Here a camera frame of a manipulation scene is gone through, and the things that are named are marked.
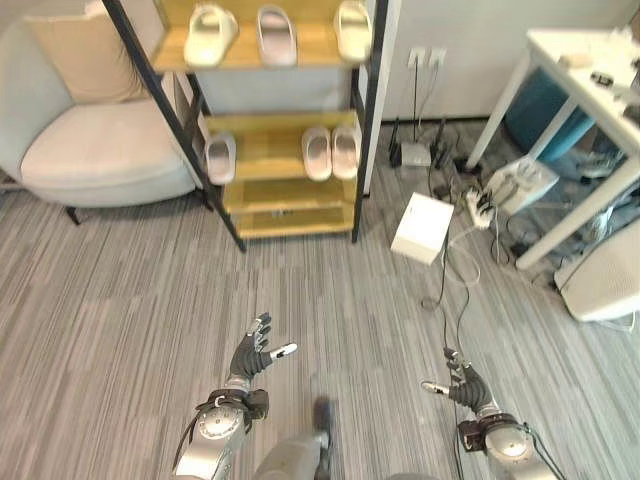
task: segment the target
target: wall socket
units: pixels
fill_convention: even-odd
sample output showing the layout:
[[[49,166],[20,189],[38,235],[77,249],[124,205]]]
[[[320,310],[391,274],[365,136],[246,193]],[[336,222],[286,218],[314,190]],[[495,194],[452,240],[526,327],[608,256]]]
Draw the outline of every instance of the wall socket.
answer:
[[[435,67],[436,65],[442,66],[444,63],[444,57],[447,56],[447,49],[444,47],[433,47],[429,54],[429,67]]]
[[[424,47],[413,47],[409,50],[409,60],[407,61],[408,68],[416,67],[416,60],[418,61],[418,68],[424,66],[424,58],[427,55],[427,49]]]

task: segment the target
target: white slipper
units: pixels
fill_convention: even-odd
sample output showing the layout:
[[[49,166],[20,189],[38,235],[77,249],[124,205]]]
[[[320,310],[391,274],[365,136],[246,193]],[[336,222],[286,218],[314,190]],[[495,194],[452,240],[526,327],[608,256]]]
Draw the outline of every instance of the white slipper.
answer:
[[[371,20],[367,8],[356,0],[340,4],[333,21],[338,37],[340,56],[353,63],[362,63],[371,53]]]
[[[358,174],[360,164],[360,133],[354,127],[337,127],[333,131],[333,175],[351,180]]]
[[[184,60],[194,67],[215,67],[238,35],[231,12],[213,3],[196,5],[189,21]]]
[[[291,66],[298,61],[296,31],[287,14],[275,5],[258,10],[258,47],[265,65]]]
[[[236,174],[236,141],[231,132],[215,134],[207,141],[204,151],[211,183],[230,183]]]
[[[331,134],[325,127],[309,128],[302,135],[302,158],[307,176],[316,182],[331,176]]]

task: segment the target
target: blue bin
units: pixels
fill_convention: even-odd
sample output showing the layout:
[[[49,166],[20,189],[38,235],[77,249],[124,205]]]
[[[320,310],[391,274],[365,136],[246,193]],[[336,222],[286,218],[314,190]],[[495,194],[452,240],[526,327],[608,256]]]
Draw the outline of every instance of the blue bin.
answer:
[[[528,152],[569,96],[543,70],[535,70],[525,81],[504,124],[520,149]],[[573,147],[595,122],[576,108],[540,155],[543,162],[553,162]]]

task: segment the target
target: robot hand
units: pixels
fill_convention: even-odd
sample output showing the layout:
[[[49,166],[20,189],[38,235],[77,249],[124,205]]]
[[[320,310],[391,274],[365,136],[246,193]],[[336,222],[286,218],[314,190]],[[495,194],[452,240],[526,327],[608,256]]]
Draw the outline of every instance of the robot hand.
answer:
[[[270,352],[263,352],[269,343],[267,334],[271,331],[270,324],[271,316],[268,313],[263,313],[251,324],[231,359],[226,387],[235,386],[248,390],[256,374],[262,372],[275,360],[286,357],[298,349],[295,343],[289,343]]]
[[[496,413],[496,405],[491,389],[484,379],[474,370],[471,364],[465,361],[459,352],[450,348],[444,349],[447,358],[447,366],[453,371],[451,379],[454,382],[450,387],[439,385],[431,381],[424,381],[420,385],[431,393],[446,395],[451,400],[465,407],[469,407],[476,415],[485,412]]]
[[[176,451],[173,463],[176,475],[203,480],[226,479],[233,454],[242,446],[252,422],[267,417],[269,395],[264,390],[251,392],[251,381],[276,359],[298,348],[295,343],[289,343],[263,352],[270,323],[268,313],[254,320],[233,354],[224,388],[212,392],[205,403],[196,407],[197,413],[182,434]],[[189,443],[180,456],[187,437]]]
[[[535,456],[535,444],[526,424],[519,425],[512,415],[498,408],[489,385],[459,352],[445,348],[444,355],[452,370],[453,385],[446,387],[430,381],[420,385],[428,392],[446,395],[476,414],[476,420],[462,421],[457,426],[465,451],[484,452],[499,479],[555,479],[548,465]]]

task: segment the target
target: white device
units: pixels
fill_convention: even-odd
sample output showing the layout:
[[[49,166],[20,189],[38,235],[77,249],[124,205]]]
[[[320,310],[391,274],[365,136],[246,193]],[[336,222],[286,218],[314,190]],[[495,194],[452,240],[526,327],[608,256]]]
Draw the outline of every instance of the white device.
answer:
[[[442,248],[452,215],[453,205],[414,193],[391,250],[430,265]]]
[[[555,273],[555,283],[576,320],[613,320],[640,310],[639,241],[636,220]]]
[[[485,192],[491,192],[496,207],[508,215],[514,215],[543,197],[558,179],[558,175],[544,164],[525,155],[496,170]]]
[[[431,153],[420,143],[402,142],[400,154],[403,167],[428,167],[431,165]]]

